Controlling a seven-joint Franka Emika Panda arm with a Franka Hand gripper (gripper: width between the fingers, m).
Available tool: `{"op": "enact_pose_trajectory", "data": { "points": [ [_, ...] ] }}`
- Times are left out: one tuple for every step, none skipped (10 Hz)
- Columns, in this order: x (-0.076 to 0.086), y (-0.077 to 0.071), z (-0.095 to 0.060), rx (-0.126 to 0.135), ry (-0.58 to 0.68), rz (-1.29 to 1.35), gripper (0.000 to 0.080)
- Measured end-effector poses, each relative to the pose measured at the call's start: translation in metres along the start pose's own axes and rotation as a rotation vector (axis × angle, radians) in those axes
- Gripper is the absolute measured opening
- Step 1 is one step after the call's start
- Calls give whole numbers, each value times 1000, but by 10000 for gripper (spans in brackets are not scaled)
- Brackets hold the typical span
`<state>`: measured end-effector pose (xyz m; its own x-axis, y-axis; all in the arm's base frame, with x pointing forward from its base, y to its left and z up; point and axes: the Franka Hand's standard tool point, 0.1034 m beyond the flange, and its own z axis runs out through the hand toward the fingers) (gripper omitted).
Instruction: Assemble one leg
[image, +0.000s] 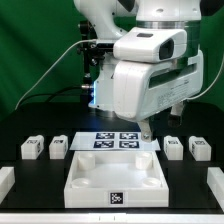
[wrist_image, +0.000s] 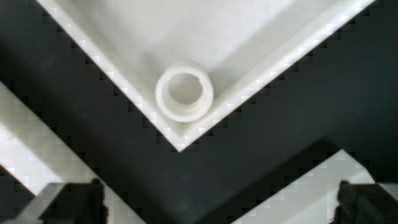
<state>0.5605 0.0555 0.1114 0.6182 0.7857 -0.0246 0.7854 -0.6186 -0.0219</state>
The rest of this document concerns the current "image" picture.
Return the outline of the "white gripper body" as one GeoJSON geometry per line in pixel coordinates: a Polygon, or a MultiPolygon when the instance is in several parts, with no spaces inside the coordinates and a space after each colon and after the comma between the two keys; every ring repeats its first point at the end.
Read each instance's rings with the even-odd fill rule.
{"type": "Polygon", "coordinates": [[[197,94],[203,83],[203,54],[188,59],[172,77],[173,61],[157,64],[120,61],[114,71],[114,111],[124,120],[138,122],[197,94]]]}

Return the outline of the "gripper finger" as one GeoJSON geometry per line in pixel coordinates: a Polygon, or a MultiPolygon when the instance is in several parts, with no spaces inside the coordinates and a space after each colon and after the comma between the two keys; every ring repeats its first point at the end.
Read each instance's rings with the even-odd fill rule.
{"type": "Polygon", "coordinates": [[[144,119],[138,123],[138,126],[141,131],[141,139],[145,142],[151,142],[152,141],[152,131],[150,128],[149,120],[144,119]]]}
{"type": "Polygon", "coordinates": [[[183,102],[177,103],[171,107],[171,111],[168,117],[168,125],[170,127],[179,127],[181,125],[183,110],[183,102]]]}

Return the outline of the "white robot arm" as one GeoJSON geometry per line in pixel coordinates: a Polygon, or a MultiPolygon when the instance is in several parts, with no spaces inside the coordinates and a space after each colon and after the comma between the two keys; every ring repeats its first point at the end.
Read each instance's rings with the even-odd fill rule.
{"type": "Polygon", "coordinates": [[[89,106],[136,122],[150,142],[149,118],[184,101],[203,82],[199,49],[201,0],[73,0],[96,32],[100,64],[89,106]]]}

